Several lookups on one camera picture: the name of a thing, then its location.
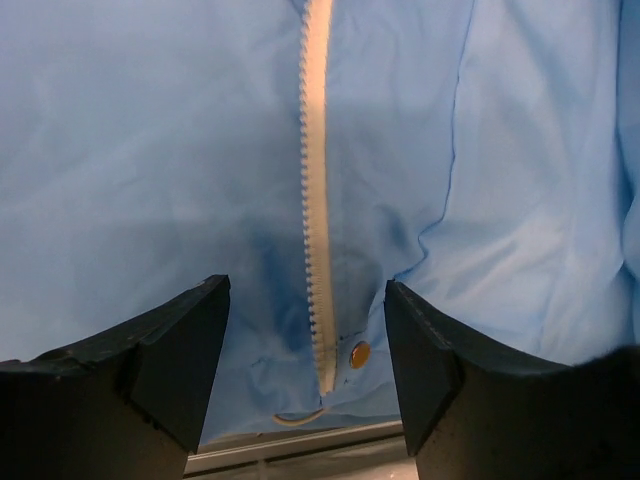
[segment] zipper cord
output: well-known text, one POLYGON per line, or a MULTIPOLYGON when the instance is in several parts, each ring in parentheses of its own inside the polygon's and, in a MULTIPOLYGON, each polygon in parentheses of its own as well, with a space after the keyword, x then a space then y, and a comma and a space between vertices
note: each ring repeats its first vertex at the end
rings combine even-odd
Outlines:
MULTIPOLYGON (((307 1, 300 55, 304 254, 313 358, 321 396, 334 390, 338 368, 326 171, 326 81, 332 9, 333 0, 307 1)), ((280 415, 272 418, 279 425, 299 427, 325 412, 321 408, 298 420, 280 415)))
POLYGON ((302 425, 306 425, 307 423, 311 423, 314 420, 317 420, 326 412, 327 412, 326 408, 321 408, 320 410, 316 410, 315 412, 307 415, 306 417, 299 418, 297 420, 288 420, 286 418, 282 418, 280 415, 274 415, 273 421, 278 425, 282 425, 283 427, 290 427, 290 428, 301 427, 302 425))

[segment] brass snap button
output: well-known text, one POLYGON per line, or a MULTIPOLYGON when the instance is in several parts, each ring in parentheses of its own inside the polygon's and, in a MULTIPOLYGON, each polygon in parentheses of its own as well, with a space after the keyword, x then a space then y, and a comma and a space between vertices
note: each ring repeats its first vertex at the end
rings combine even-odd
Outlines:
POLYGON ((351 368, 357 370, 366 365, 371 356, 371 345, 367 342, 360 342, 351 352, 351 368))

